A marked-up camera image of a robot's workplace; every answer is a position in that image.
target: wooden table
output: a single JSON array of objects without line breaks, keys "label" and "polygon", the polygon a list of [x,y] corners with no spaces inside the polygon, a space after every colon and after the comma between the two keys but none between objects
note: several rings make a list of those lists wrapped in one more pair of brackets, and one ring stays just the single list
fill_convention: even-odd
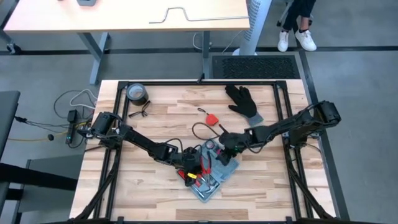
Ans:
[{"label": "wooden table", "polygon": [[[117,80],[102,81],[95,117],[99,112],[113,110],[117,84]],[[287,80],[287,85],[292,109],[296,113],[308,104],[304,87],[301,80]],[[278,119],[272,87],[248,88],[264,118],[264,124],[275,123]],[[205,115],[197,110],[198,107],[216,114],[228,131],[241,133],[248,128],[243,117],[228,109],[227,106],[233,102],[226,95],[224,86],[147,86],[147,91],[152,102],[147,109],[149,116],[136,116],[126,122],[153,141],[180,138],[184,147],[203,143],[195,139],[191,132],[193,123],[205,119]],[[141,107],[129,105],[129,113],[139,110]],[[213,136],[210,130],[199,126],[197,134],[204,138]],[[89,141],[87,147],[96,146],[97,143]],[[314,140],[309,143],[317,146]],[[78,215],[97,191],[103,157],[104,149],[85,154],[70,217]],[[310,191],[325,210],[334,215],[320,153],[306,147],[302,149],[302,157]],[[112,220],[118,216],[124,216],[125,220],[163,221],[272,221],[285,220],[286,216],[294,217],[281,138],[276,137],[259,154],[244,151],[237,159],[241,164],[232,178],[222,185],[208,203],[202,203],[184,186],[173,167],[154,162],[146,151],[125,143]],[[298,192],[304,215],[302,194]],[[104,216],[107,199],[106,195],[101,217]]]},{"label": "wooden table", "polygon": [[[187,31],[203,33],[203,71],[210,76],[208,48],[209,30],[249,29],[249,19],[226,19],[190,22],[181,9],[170,10],[165,22],[161,21],[167,8],[183,7],[190,19],[248,16],[246,0],[97,0],[93,7],[79,6],[76,0],[20,0],[9,19],[8,32],[77,32],[95,58],[90,84],[97,82],[98,70],[110,31]],[[104,32],[99,44],[90,32]]]}]

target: white cable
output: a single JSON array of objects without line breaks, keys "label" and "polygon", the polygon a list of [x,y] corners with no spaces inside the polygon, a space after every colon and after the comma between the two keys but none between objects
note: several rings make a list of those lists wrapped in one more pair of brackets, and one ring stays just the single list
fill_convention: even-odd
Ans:
[{"label": "white cable", "polygon": [[203,48],[198,47],[198,46],[195,45],[195,38],[196,38],[197,34],[198,34],[198,33],[195,33],[195,34],[193,35],[193,37],[192,37],[192,45],[193,45],[194,48],[196,48],[196,49],[198,49],[198,50],[203,50]]},{"label": "white cable", "polygon": [[225,51],[229,48],[229,46],[231,46],[231,44],[234,42],[234,40],[238,37],[238,35],[239,34],[241,34],[243,32],[243,30],[241,31],[241,32],[238,32],[238,34],[236,34],[235,35],[235,37],[231,40],[231,42],[228,44],[228,46],[226,46],[226,48],[223,50],[223,53],[221,53],[221,54],[224,54],[225,53]]},{"label": "white cable", "polygon": [[195,34],[193,35],[193,37],[192,37],[192,45],[193,45],[194,48],[196,48],[196,49],[198,49],[198,50],[203,50],[203,48],[197,47],[197,46],[195,45],[195,37],[197,36],[197,34],[198,34],[198,33],[195,33]]},{"label": "white cable", "polygon": [[93,106],[88,106],[88,105],[85,105],[85,104],[76,104],[76,105],[73,105],[72,104],[72,101],[74,100],[74,99],[76,99],[78,96],[80,96],[82,93],[84,93],[84,92],[88,92],[88,93],[90,93],[91,95],[92,95],[92,97],[95,99],[95,100],[98,100],[98,98],[94,95],[94,93],[91,91],[91,90],[89,90],[89,89],[85,89],[85,90],[82,90],[81,92],[79,92],[76,96],[74,96],[74,97],[72,97],[72,99],[70,99],[70,101],[69,101],[69,105],[70,106],[84,106],[84,107],[87,107],[87,108],[89,108],[89,109],[93,109],[93,110],[95,110],[95,107],[93,107]]}]

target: concrete floor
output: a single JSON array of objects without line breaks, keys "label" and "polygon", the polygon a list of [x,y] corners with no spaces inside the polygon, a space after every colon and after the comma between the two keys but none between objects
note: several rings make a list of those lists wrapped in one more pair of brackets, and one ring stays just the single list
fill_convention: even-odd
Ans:
[{"label": "concrete floor", "polygon": [[[12,0],[0,5],[0,21]],[[260,47],[275,47],[279,28],[275,26],[284,9],[272,3]],[[312,33],[319,47],[398,45],[398,1],[318,0]],[[227,46],[236,32],[212,32],[216,47]],[[111,49],[191,47],[192,32],[111,33]],[[85,49],[74,34],[11,34],[24,50]],[[292,35],[291,46],[295,46]],[[197,78],[201,74],[200,54],[107,55],[101,79]],[[398,223],[398,131],[395,112],[398,103],[396,71],[398,52],[311,52],[307,53],[319,100],[334,101],[343,121],[328,134],[343,193],[352,220]],[[0,56],[0,90],[19,90],[17,111],[37,122],[62,123],[53,113],[53,101],[67,90],[90,88],[93,58],[90,55]],[[68,99],[59,111],[70,109]],[[14,123],[13,138],[42,138],[48,132]],[[28,159],[82,155],[83,147],[69,149],[63,139],[53,142],[8,142],[1,162],[25,166]],[[14,203],[8,202],[0,223],[9,223]],[[25,213],[22,223],[66,220],[70,204],[56,210]]]}]

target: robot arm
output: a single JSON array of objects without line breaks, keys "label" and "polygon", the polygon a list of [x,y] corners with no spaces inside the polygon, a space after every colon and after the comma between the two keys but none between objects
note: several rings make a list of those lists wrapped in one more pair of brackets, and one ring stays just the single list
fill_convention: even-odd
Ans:
[{"label": "robot arm", "polygon": [[[118,123],[116,129],[112,129],[114,123]],[[191,186],[195,180],[188,176],[188,173],[201,173],[200,151],[188,147],[178,152],[178,147],[166,142],[154,142],[129,125],[123,123],[122,119],[110,112],[101,112],[89,131],[80,131],[80,134],[92,134],[100,139],[100,145],[109,149],[120,149],[123,141],[130,142],[148,152],[148,156],[155,161],[182,169],[185,173],[185,185]]]},{"label": "robot arm", "polygon": [[288,145],[302,147],[307,142],[307,136],[318,133],[325,128],[336,126],[341,121],[334,103],[322,101],[310,105],[290,118],[284,119],[270,126],[257,126],[244,130],[243,134],[229,133],[220,126],[224,133],[220,136],[220,143],[224,150],[217,159],[225,166],[232,157],[246,149],[264,147],[276,136],[287,133]]}]

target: floor mat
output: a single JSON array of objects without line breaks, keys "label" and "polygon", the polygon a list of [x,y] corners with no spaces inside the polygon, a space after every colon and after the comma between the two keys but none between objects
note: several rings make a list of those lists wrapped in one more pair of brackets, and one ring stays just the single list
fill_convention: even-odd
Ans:
[{"label": "floor mat", "polygon": [[213,56],[214,78],[300,79],[294,55]]}]

